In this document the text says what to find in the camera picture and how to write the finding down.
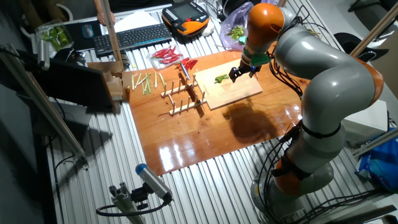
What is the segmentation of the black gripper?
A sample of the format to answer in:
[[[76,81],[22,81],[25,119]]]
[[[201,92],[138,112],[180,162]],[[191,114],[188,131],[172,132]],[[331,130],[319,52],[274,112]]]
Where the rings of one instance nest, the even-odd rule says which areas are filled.
[[[250,66],[245,64],[243,61],[240,61],[239,67],[233,67],[230,72],[229,72],[229,78],[231,81],[234,83],[238,77],[245,73],[249,73],[250,78],[255,78],[256,80],[259,78],[257,75],[257,72],[261,70],[261,65],[260,66]]]

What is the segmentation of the bystander hand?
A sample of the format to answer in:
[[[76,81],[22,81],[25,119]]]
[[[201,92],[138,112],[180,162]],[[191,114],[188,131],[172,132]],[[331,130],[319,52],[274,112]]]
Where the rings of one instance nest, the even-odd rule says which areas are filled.
[[[98,22],[101,25],[106,26],[105,16],[104,16],[102,11],[99,11],[97,13],[97,20],[98,20]],[[114,24],[115,23],[115,16],[114,16],[114,14],[112,12],[111,12],[111,20],[112,20],[112,23]]]

